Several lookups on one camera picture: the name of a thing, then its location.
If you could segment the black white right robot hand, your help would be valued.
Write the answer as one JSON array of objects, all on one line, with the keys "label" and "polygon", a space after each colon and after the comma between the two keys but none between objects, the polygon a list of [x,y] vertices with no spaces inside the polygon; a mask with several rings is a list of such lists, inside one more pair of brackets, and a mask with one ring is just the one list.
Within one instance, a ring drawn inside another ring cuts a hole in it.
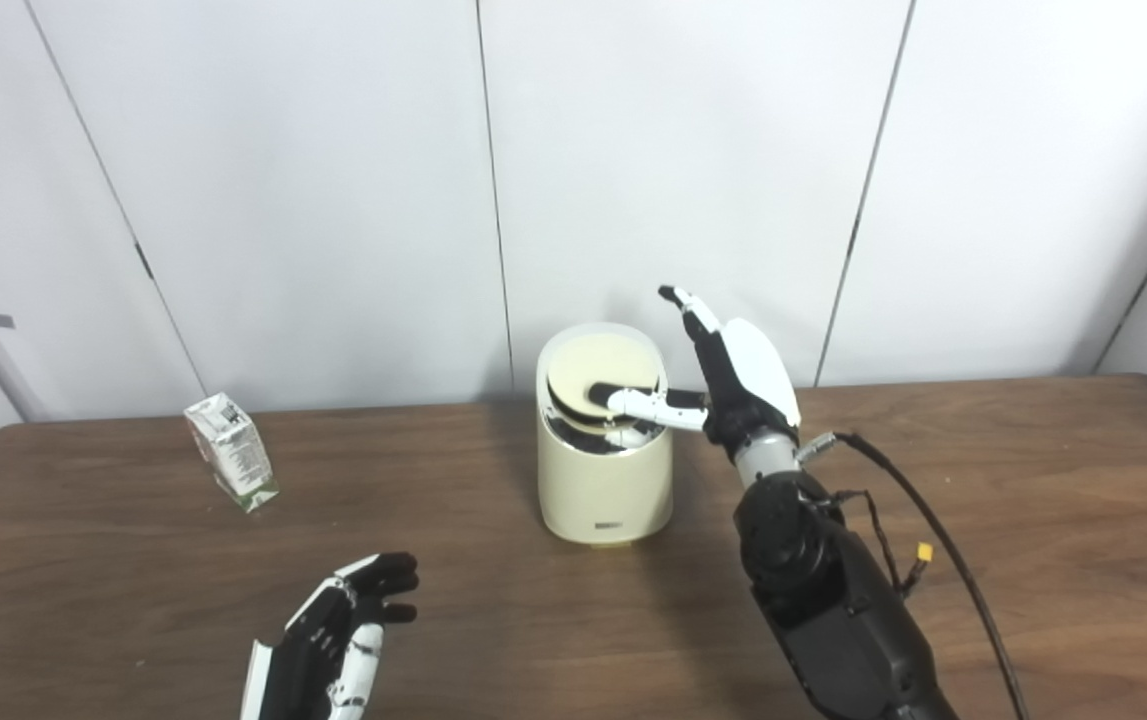
[{"label": "black white right robot hand", "polygon": [[661,284],[661,299],[682,318],[707,388],[684,391],[678,400],[669,389],[642,389],[608,382],[592,383],[588,400],[611,416],[700,432],[729,457],[750,448],[760,437],[783,439],[789,452],[799,447],[801,410],[782,357],[756,324],[743,318],[720,322],[707,302],[681,287]]}]

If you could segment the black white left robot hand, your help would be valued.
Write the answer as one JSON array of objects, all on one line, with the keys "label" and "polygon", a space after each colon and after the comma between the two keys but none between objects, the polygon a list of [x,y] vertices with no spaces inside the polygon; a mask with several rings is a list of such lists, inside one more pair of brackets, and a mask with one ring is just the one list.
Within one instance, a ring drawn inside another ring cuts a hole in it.
[{"label": "black white left robot hand", "polygon": [[418,588],[409,551],[373,553],[331,571],[286,623],[280,641],[253,641],[243,719],[362,719],[387,626],[418,618],[396,601]]}]

